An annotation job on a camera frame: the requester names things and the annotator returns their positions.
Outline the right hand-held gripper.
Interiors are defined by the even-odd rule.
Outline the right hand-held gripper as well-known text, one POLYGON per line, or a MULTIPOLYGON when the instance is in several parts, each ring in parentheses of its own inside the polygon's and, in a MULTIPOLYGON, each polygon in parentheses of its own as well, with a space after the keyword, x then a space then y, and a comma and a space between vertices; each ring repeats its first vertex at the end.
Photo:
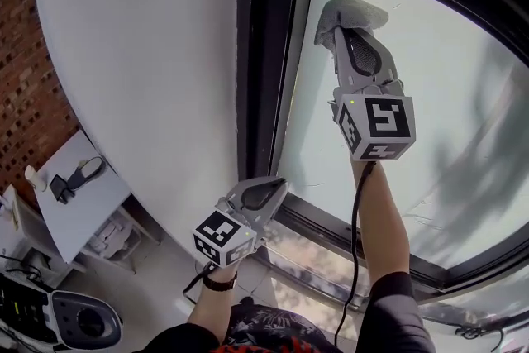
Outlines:
POLYGON ((335 47, 339 85, 330 104, 352 159, 398 159, 415 142, 416 126, 392 55, 360 28, 338 26, 335 47))

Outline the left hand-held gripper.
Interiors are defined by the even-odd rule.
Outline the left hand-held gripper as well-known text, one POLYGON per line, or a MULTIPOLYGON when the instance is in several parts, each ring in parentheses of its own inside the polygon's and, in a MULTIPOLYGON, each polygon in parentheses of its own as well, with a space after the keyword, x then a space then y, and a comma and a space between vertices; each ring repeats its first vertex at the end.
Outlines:
POLYGON ((193 230, 196 250, 217 267, 254 254, 287 192, 288 182, 277 176, 240 181, 193 230))

